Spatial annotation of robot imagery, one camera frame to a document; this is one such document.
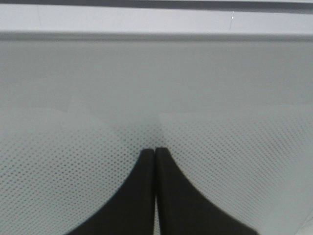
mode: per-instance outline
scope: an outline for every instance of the dotted pattern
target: dotted pattern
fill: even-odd
[[[313,113],[162,115],[166,146],[209,200],[261,228],[291,169],[312,143]]]
[[[1,132],[1,235],[65,234],[109,200],[141,149],[162,145],[154,125],[51,130],[39,122],[40,131]]]

